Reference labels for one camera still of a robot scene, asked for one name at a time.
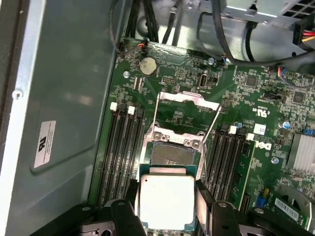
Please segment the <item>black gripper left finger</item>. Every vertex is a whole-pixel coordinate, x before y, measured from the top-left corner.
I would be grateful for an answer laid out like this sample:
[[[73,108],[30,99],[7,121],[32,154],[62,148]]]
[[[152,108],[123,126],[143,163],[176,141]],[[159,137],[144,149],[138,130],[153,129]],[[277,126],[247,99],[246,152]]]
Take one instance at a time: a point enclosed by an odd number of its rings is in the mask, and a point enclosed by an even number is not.
[[[134,212],[139,182],[132,179],[126,197],[109,201],[109,206],[76,205],[33,236],[144,236],[140,218]]]

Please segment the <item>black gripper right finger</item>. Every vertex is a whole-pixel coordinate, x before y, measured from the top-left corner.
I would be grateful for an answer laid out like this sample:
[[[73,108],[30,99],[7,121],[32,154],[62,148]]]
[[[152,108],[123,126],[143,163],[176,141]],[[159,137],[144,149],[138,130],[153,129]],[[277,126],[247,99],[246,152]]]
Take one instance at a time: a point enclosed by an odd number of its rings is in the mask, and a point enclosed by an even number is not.
[[[309,236],[302,229],[281,215],[259,207],[247,213],[233,204],[215,201],[201,180],[195,182],[195,212],[198,219],[197,233],[204,236]]]

